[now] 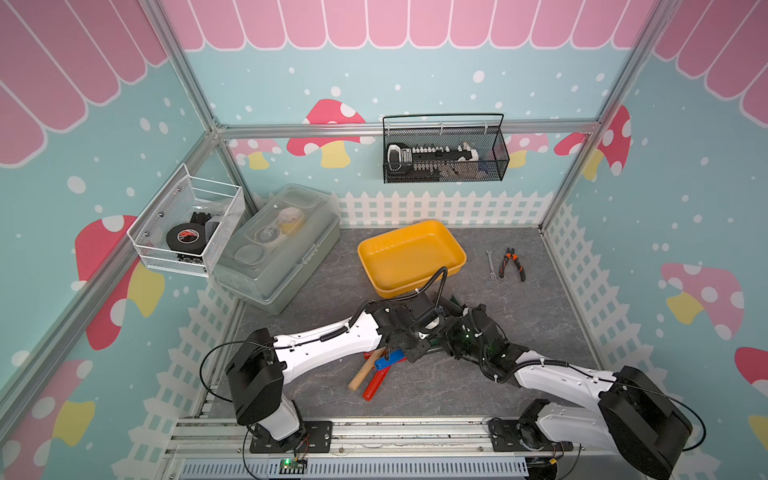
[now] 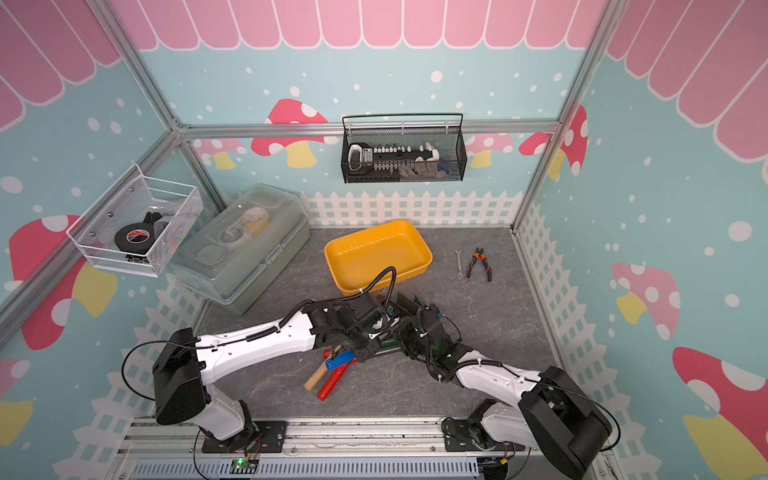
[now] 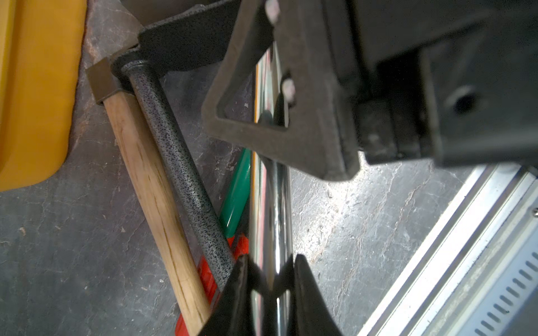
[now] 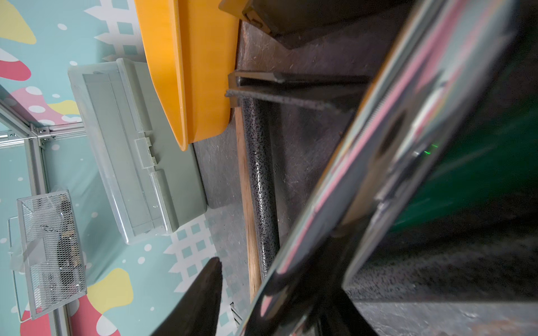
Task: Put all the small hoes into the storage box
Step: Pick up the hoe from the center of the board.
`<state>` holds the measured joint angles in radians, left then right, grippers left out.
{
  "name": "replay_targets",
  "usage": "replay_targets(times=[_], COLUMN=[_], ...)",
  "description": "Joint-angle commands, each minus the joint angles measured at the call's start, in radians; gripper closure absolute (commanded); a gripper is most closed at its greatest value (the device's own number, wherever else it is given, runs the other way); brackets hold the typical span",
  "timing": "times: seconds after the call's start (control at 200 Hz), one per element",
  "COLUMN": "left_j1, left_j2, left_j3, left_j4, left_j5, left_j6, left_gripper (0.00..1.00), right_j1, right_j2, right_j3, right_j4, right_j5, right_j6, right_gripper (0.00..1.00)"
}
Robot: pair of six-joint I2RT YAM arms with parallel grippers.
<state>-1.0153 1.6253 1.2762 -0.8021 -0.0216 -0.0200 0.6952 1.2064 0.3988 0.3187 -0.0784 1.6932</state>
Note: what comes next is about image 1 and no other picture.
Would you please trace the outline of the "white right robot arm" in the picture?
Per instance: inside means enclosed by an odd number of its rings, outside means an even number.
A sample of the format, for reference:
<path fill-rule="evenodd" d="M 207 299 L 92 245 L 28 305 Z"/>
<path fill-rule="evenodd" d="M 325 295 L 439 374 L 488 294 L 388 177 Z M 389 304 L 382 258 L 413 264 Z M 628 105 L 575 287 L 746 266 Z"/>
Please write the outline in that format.
<path fill-rule="evenodd" d="M 479 367 L 497 384 L 546 393 L 518 417 L 514 436 L 529 451 L 559 443 L 617 453 L 653 479 L 668 479 L 686 448 L 693 425 L 641 370 L 618 372 L 576 366 L 511 342 L 484 305 L 460 307 L 442 299 L 450 327 L 446 351 Z"/>

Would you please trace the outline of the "speckled grey hoe red grip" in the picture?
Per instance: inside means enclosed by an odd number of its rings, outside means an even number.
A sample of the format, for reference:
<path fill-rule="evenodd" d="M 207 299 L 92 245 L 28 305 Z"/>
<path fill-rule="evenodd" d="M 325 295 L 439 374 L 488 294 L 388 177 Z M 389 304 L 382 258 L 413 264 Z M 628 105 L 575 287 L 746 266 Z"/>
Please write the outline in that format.
<path fill-rule="evenodd" d="M 383 383 L 384 379 L 389 373 L 390 368 L 386 367 L 381 370 L 377 370 L 374 374 L 373 378 L 367 385 L 365 391 L 363 392 L 363 399 L 366 401 L 371 401 L 374 396 L 376 395 L 377 391 L 379 390 L 381 384 Z"/>

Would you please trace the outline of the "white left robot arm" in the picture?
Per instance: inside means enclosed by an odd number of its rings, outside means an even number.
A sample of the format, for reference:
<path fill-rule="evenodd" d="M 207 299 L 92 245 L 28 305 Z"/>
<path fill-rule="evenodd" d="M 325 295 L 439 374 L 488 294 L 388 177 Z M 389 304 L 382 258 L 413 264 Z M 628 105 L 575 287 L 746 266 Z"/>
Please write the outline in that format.
<path fill-rule="evenodd" d="M 225 367 L 238 424 L 256 425 L 277 443 L 297 443 L 306 431 L 284 387 L 322 365 L 347 356 L 400 350 L 420 359 L 441 336 L 448 311 L 426 293 L 394 301 L 367 301 L 348 319 L 301 333 L 272 335 L 262 328 L 239 343 Z"/>

